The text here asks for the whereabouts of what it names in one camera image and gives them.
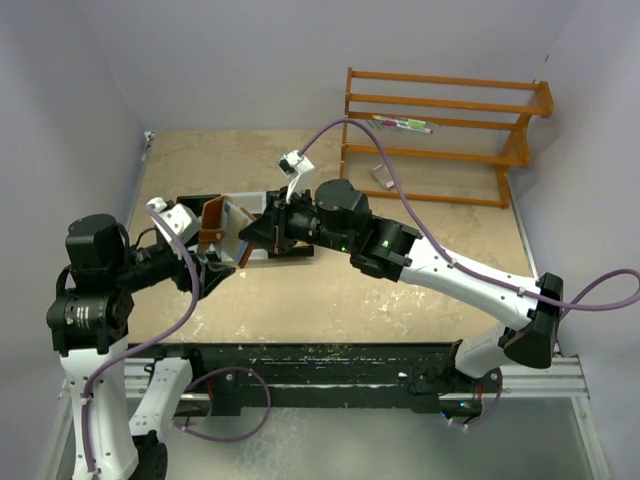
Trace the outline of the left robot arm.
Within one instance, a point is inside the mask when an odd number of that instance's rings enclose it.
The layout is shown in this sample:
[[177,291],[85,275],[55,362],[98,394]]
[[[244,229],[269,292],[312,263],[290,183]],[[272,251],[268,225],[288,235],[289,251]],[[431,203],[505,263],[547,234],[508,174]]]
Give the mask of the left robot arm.
[[188,251],[189,236],[173,236],[177,250],[164,239],[135,249],[109,214],[86,216],[68,228],[70,263],[56,281],[46,322],[69,384],[76,479],[165,478],[166,436],[180,397],[205,382],[204,365],[192,358],[155,360],[141,402],[128,411],[125,360],[147,348],[128,343],[133,294],[170,279],[192,293],[190,316],[235,271],[212,253]]

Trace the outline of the brown leather card holder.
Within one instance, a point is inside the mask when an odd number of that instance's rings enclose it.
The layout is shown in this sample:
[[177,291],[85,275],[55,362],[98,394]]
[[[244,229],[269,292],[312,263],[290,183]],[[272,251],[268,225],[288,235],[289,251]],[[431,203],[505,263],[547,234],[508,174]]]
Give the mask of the brown leather card holder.
[[222,261],[231,261],[244,268],[253,251],[250,242],[240,233],[256,220],[243,206],[229,196],[218,196],[204,203],[198,233],[199,253],[213,248]]

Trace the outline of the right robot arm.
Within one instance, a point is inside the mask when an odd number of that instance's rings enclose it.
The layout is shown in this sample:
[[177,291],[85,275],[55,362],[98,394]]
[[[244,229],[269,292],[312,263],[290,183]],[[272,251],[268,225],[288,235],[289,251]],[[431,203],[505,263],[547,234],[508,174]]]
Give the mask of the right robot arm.
[[418,230],[373,214],[367,196],[345,179],[303,194],[281,190],[239,237],[272,254],[285,253],[298,241],[341,251],[367,276],[426,287],[495,318],[494,329],[455,342],[444,376],[456,391],[469,390],[504,365],[546,369],[552,363],[559,310],[524,292],[533,289],[558,300],[559,277],[511,275],[477,262],[464,267]]

